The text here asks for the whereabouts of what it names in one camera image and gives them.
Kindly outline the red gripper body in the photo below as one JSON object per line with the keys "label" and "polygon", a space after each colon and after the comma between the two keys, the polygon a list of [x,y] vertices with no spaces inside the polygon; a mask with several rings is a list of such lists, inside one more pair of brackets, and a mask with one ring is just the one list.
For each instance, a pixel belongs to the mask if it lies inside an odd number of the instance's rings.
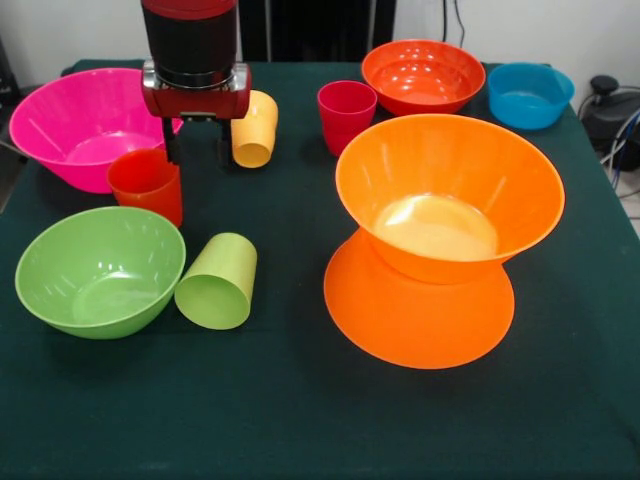
{"label": "red gripper body", "polygon": [[170,85],[158,75],[153,60],[144,61],[141,79],[144,102],[155,117],[231,120],[244,118],[249,109],[252,76],[246,63],[235,63],[230,77],[212,88]]}

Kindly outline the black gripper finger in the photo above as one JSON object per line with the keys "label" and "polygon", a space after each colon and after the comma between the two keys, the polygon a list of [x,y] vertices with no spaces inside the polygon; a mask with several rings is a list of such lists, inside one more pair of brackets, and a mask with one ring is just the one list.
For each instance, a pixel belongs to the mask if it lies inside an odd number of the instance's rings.
{"label": "black gripper finger", "polygon": [[174,120],[166,117],[161,119],[161,124],[167,160],[173,165],[180,166],[181,150],[178,134],[182,124],[179,124],[176,128]]}
{"label": "black gripper finger", "polygon": [[233,166],[231,121],[215,119],[214,123],[219,129],[216,141],[219,165],[222,169],[230,169]]}

